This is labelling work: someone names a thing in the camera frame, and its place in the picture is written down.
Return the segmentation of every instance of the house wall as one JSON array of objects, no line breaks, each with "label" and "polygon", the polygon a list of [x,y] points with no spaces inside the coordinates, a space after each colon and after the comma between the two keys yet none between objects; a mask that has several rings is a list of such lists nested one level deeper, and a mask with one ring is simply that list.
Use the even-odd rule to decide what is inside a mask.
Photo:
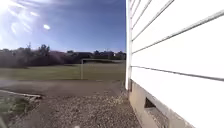
[{"label": "house wall", "polygon": [[223,15],[223,0],[127,0],[126,88],[196,128],[224,127]]}]

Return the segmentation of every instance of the tree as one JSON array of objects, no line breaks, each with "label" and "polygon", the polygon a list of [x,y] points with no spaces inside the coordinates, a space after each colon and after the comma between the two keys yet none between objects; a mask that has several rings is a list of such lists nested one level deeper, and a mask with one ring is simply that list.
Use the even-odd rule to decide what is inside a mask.
[{"label": "tree", "polygon": [[44,57],[49,56],[50,47],[46,46],[45,44],[42,44],[38,49],[38,55]]}]

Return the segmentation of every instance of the treeline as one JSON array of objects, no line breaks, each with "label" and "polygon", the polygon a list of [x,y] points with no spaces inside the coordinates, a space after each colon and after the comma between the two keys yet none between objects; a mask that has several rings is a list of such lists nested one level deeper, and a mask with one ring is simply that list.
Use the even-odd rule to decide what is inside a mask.
[{"label": "treeline", "polygon": [[49,46],[41,45],[33,50],[29,45],[27,48],[16,50],[0,50],[0,67],[26,68],[29,66],[51,66],[64,64],[79,64],[82,59],[109,59],[125,60],[126,53],[112,51],[99,52],[67,52],[51,51]]}]

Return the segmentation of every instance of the concrete foundation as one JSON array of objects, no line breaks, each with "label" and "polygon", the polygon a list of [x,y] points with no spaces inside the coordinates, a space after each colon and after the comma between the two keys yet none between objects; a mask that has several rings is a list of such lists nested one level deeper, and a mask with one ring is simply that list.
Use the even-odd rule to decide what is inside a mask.
[{"label": "concrete foundation", "polygon": [[129,100],[142,128],[194,128],[134,81]]}]

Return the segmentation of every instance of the house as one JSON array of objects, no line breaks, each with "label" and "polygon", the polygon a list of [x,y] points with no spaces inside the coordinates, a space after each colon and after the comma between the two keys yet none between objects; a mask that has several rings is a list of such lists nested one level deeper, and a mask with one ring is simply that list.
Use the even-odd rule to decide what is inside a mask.
[{"label": "house", "polygon": [[126,4],[126,88],[142,127],[224,127],[224,1]]}]

